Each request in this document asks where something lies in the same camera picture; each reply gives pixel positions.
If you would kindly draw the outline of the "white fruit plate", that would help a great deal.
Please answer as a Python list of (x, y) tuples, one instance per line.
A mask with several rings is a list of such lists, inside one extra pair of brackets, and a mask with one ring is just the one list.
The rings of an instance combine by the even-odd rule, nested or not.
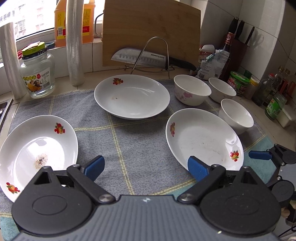
[(76, 164), (78, 140), (73, 127), (54, 115), (39, 115), (14, 128), (1, 147), (1, 190), (15, 202), (43, 167), (65, 170)]
[(190, 156), (230, 171), (243, 165), (244, 151), (236, 132), (220, 117), (202, 109), (185, 108), (172, 114), (166, 123), (166, 141), (186, 170)]
[(143, 120), (162, 113), (170, 103), (168, 90), (140, 75), (116, 75), (101, 81), (94, 90), (97, 104), (125, 120)]

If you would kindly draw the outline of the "white bowl pink flowers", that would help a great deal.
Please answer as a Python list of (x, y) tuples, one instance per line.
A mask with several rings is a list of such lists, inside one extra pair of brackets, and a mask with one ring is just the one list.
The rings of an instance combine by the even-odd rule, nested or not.
[(190, 75), (174, 77), (175, 97), (188, 106), (199, 106), (212, 93), (210, 87), (202, 80)]

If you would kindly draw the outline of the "green label glass jar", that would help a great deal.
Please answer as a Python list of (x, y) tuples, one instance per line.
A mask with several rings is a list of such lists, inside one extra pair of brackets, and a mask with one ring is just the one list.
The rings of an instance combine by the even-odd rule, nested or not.
[(286, 102), (287, 99), (282, 94), (277, 92), (266, 107), (265, 115), (270, 120), (275, 120), (282, 111)]

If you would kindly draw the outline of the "dark oil glass bottle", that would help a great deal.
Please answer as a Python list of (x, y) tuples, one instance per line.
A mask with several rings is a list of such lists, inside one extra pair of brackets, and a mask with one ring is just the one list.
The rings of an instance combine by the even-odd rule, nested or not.
[(273, 80), (275, 78), (275, 75), (273, 73), (270, 73), (267, 78), (262, 79), (253, 94), (251, 100), (257, 105), (261, 106), (267, 96), (269, 95), (272, 85), (273, 85)]

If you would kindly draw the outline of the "yellow lid spice jar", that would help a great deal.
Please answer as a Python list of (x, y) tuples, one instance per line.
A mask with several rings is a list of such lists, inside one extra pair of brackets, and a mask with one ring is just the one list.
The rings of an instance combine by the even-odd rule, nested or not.
[(252, 96), (254, 95), (258, 85), (259, 85), (259, 81), (255, 78), (251, 77), (248, 87), (246, 88), (246, 90), (244, 92), (244, 97), (246, 99), (250, 100), (252, 98)]

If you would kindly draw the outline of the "green lid sauce jar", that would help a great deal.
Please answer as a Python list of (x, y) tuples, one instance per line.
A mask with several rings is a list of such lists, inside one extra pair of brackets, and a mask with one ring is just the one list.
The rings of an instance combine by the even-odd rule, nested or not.
[(242, 96), (250, 84), (250, 79), (238, 72), (231, 71), (227, 83), (236, 91), (237, 96)]

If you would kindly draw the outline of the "white plastic food bag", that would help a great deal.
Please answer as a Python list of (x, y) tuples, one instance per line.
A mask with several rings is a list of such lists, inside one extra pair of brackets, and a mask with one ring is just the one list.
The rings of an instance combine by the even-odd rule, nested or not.
[(201, 62), (200, 70), (197, 72), (197, 78), (206, 81), (212, 77), (219, 78), (229, 55), (230, 53), (225, 50), (216, 50), (214, 54), (206, 57)]

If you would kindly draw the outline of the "wooden knife block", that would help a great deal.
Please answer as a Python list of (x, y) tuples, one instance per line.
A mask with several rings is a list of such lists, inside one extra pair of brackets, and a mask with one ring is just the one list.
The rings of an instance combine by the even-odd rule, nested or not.
[(228, 72), (238, 70), (238, 68), (244, 58), (244, 55), (247, 51), (248, 42), (250, 41), (252, 34), (255, 30), (255, 27), (252, 27), (245, 42), (241, 42), (239, 40), (239, 37), (241, 36), (241, 34), (243, 32), (244, 25), (245, 25), (245, 21), (241, 20), (238, 27), (237, 27), (236, 33), (234, 35), (234, 39), (232, 41), (232, 45), (230, 48), (230, 61), (229, 61), (228, 68), (227, 68)]

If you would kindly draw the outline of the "dark soy sauce bottle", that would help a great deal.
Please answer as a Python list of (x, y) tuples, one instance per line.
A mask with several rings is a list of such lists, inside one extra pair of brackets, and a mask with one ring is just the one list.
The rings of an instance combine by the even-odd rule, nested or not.
[(230, 75), (230, 71), (231, 71), (231, 67), (232, 67), (232, 43), (234, 40), (234, 36), (235, 36), (235, 32), (238, 26), (238, 17), (235, 17), (228, 29), (228, 33), (225, 39), (225, 45), (223, 47), (223, 50), (229, 53), (228, 59), (224, 65), (224, 68), (222, 70), (222, 73), (220, 75), (220, 79), (223, 80), (224, 82), (227, 82), (229, 75)]

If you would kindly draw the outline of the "red white seasoning bag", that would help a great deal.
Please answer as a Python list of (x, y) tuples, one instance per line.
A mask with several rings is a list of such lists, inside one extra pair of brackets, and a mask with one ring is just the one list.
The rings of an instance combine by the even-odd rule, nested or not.
[(206, 57), (208, 57), (211, 54), (215, 53), (215, 47), (214, 45), (203, 45), (200, 48), (200, 53), (199, 53), (199, 62), (202, 62)]

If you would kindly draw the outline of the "steel santoku knife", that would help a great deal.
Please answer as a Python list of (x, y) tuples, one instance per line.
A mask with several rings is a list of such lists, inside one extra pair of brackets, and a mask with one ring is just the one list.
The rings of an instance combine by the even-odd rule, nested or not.
[[(123, 62), (127, 64), (135, 64), (138, 56), (140, 55), (141, 50), (134, 49), (134, 48), (123, 48), (118, 50), (116, 53), (113, 54), (111, 60), (117, 62)], [(188, 69), (192, 71), (196, 71), (196, 66), (180, 59), (176, 59), (173, 57), (167, 57), (161, 54), (152, 53), (149, 51), (143, 51), (141, 57), (137, 65), (146, 66), (146, 67), (154, 67), (154, 68), (168, 68), (168, 64)]]

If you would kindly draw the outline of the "bamboo cutting board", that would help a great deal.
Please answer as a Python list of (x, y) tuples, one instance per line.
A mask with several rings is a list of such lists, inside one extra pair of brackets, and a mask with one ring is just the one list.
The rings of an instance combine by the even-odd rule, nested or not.
[(201, 11), (179, 1), (105, 1), (102, 65), (126, 47), (199, 62)]

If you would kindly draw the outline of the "left plastic wrap roll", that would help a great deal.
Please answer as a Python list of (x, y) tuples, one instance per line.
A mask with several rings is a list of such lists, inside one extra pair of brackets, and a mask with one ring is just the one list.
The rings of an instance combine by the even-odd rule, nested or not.
[(25, 96), (27, 90), (19, 73), (20, 63), (14, 36), (13, 22), (1, 26), (1, 55), (14, 99)]

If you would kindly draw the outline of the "plastic wrap roll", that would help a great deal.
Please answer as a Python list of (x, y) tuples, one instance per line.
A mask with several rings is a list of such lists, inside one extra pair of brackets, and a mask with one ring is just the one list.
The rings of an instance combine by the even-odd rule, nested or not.
[(20, 63), (14, 36), (13, 22), (1, 26), (1, 55), (14, 99), (25, 96), (27, 90), (19, 73)]
[(82, 26), (84, 1), (67, 1), (66, 4), (66, 53), (70, 83), (84, 83), (82, 68)]

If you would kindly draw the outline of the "right plastic wrap roll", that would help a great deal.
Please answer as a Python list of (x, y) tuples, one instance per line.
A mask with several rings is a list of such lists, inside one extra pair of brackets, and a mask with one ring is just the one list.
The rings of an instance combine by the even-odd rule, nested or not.
[(70, 83), (84, 83), (82, 68), (82, 26), (84, 1), (67, 1), (66, 4), (66, 53)]

